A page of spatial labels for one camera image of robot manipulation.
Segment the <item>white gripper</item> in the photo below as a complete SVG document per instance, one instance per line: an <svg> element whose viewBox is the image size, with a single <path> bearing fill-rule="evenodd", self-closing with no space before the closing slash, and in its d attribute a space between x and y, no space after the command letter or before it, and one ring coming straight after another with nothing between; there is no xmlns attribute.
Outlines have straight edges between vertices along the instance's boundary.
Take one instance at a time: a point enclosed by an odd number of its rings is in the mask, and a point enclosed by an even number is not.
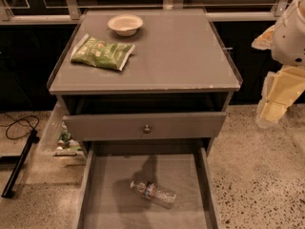
<svg viewBox="0 0 305 229"><path fill-rule="evenodd" d="M305 0L293 0L275 22L252 43L257 50L272 49L272 57L284 66L268 72L256 109L256 124L269 128L305 92Z"/></svg>

